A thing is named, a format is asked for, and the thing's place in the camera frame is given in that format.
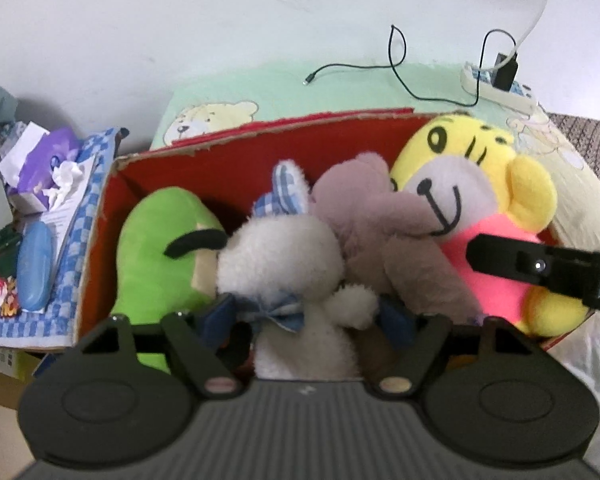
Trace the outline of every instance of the screw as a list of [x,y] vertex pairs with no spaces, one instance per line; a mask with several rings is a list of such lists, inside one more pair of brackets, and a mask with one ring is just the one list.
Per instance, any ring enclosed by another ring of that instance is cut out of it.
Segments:
[[313,386],[303,386],[302,388],[300,388],[298,390],[299,394],[303,394],[304,396],[307,395],[313,395],[315,392],[317,392],[318,390],[316,390]]
[[211,377],[205,381],[205,390],[210,394],[232,394],[238,388],[238,383],[231,377]]
[[385,377],[379,386],[387,394],[405,394],[411,390],[413,383],[406,377]]

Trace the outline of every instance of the teddy bear print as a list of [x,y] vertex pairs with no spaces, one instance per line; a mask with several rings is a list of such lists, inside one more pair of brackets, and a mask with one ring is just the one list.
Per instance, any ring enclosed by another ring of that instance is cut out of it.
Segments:
[[531,116],[519,114],[518,117],[510,117],[507,126],[518,134],[517,148],[520,152],[531,155],[557,153],[576,170],[584,168],[583,158],[542,110]]
[[258,105],[252,101],[209,103],[184,108],[164,133],[165,146],[176,140],[237,128],[251,123]]

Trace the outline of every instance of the blue plaid bow tie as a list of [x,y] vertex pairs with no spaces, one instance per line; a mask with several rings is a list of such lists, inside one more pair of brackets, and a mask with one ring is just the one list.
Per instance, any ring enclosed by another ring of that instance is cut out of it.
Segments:
[[254,334],[262,330],[268,319],[288,332],[298,332],[304,326],[302,302],[293,294],[281,293],[274,301],[261,297],[240,298],[237,320],[249,323]]

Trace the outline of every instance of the pink plush body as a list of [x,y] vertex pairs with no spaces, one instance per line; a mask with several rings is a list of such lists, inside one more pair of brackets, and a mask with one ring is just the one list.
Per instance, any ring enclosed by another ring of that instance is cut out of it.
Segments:
[[478,234],[497,235],[535,243],[540,240],[535,234],[517,227],[506,215],[496,214],[480,220],[441,245],[443,253],[469,286],[487,316],[500,316],[513,324],[520,322],[525,294],[531,285],[474,272],[465,254],[467,244]]

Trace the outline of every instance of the white cable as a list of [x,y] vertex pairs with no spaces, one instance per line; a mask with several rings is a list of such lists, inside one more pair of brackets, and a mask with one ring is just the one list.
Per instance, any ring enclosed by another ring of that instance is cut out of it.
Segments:
[[516,55],[516,52],[520,48],[520,45],[522,45],[523,41],[526,40],[526,37],[529,34],[531,34],[531,31],[534,30],[534,28],[536,28],[536,25],[538,24],[538,22],[540,21],[540,18],[542,17],[542,13],[546,9],[546,3],[548,1],[549,0],[542,1],[542,5],[540,5],[540,8],[538,9],[536,18],[532,21],[531,26],[526,30],[526,32],[522,36],[520,36],[520,39],[516,42],[516,46],[513,47],[513,50],[509,53],[509,55],[506,57],[506,59],[504,59],[502,62],[498,63],[497,65],[491,66],[489,68],[480,68],[478,66],[475,66],[474,64],[471,65],[471,68],[473,68],[474,70],[480,70],[480,72],[494,72],[495,70],[502,68],[509,61],[511,61],[511,59]]

